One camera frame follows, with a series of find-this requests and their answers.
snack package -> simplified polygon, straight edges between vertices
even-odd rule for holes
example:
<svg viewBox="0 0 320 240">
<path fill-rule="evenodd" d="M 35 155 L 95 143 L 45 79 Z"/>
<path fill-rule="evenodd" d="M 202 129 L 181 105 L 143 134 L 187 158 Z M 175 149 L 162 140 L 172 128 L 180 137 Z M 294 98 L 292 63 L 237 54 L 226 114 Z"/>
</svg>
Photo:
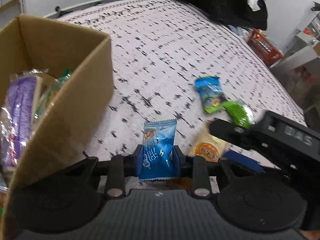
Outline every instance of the snack package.
<svg viewBox="0 0 320 240">
<path fill-rule="evenodd" d="M 221 104 L 226 101 L 226 97 L 222 91 L 219 77 L 200 77 L 196 79 L 195 86 L 205 111 L 212 114 L 222 108 Z"/>
<path fill-rule="evenodd" d="M 236 125 L 248 128 L 255 123 L 252 110 L 242 100 L 226 101 L 223 107 Z"/>
<path fill-rule="evenodd" d="M 218 162 L 218 159 L 228 149 L 229 143 L 212 136 L 209 132 L 209 125 L 210 122 L 205 123 L 189 154 L 202 156 L 208 162 Z"/>
<path fill-rule="evenodd" d="M 148 122 L 144 124 L 143 164 L 140 180 L 171 179 L 174 170 L 170 153 L 173 148 L 177 120 Z"/>
<path fill-rule="evenodd" d="M 40 116 L 46 111 L 47 107 L 50 105 L 55 95 L 59 92 L 63 84 L 71 76 L 71 71 L 66 70 L 60 78 L 55 79 L 51 86 L 43 93 L 39 100 L 38 108 L 34 115 L 35 122 L 39 120 Z"/>
<path fill-rule="evenodd" d="M 42 78 L 26 75 L 10 82 L 2 107 L 1 151 L 4 171 L 11 171 L 26 147 L 39 103 Z"/>
</svg>

orange crate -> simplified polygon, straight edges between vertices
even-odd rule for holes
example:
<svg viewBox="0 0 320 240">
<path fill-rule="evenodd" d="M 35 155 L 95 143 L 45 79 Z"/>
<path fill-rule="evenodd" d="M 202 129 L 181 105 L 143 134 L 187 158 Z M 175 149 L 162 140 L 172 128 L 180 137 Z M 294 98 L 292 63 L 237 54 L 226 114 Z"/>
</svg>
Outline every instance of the orange crate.
<svg viewBox="0 0 320 240">
<path fill-rule="evenodd" d="M 281 52 L 268 41 L 264 34 L 259 33 L 256 29 L 253 29 L 248 44 L 267 67 L 270 67 L 284 57 Z"/>
</svg>

